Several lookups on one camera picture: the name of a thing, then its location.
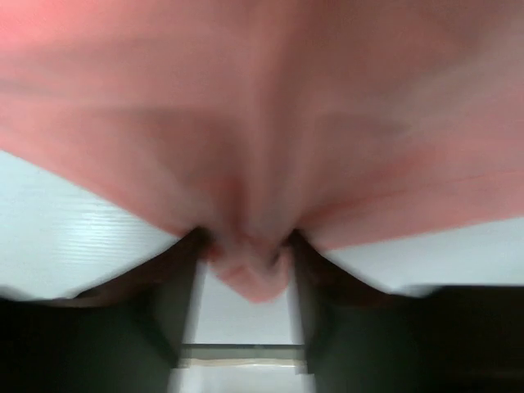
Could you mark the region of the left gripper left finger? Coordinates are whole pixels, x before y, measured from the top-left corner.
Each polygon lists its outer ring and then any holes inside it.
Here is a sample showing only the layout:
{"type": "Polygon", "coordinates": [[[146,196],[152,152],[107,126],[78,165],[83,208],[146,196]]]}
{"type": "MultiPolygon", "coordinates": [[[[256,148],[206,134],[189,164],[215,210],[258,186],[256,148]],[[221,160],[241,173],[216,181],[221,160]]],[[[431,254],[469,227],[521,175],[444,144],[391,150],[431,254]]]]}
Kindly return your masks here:
{"type": "Polygon", "coordinates": [[[166,392],[178,367],[197,264],[194,228],[152,259],[73,298],[1,291],[4,392],[166,392]]]}

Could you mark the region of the salmon pink t shirt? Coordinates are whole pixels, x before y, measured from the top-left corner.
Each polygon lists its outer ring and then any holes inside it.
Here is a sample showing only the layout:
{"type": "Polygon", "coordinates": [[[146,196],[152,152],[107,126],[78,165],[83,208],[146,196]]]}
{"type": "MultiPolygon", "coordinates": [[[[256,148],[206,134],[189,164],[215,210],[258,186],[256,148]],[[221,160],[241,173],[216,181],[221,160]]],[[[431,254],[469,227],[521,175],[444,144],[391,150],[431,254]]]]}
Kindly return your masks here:
{"type": "Polygon", "coordinates": [[[523,213],[520,1],[4,1],[1,148],[250,300],[338,248],[523,213]]]}

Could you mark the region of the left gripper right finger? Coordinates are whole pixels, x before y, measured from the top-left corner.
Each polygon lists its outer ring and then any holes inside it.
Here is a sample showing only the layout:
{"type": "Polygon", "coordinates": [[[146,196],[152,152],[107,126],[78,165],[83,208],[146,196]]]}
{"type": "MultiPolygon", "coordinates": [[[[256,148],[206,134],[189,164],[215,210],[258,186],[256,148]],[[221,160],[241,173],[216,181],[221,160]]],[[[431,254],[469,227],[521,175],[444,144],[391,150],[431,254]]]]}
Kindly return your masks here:
{"type": "Polygon", "coordinates": [[[299,231],[294,259],[303,370],[318,392],[520,392],[521,287],[390,295],[322,256],[299,231]]]}

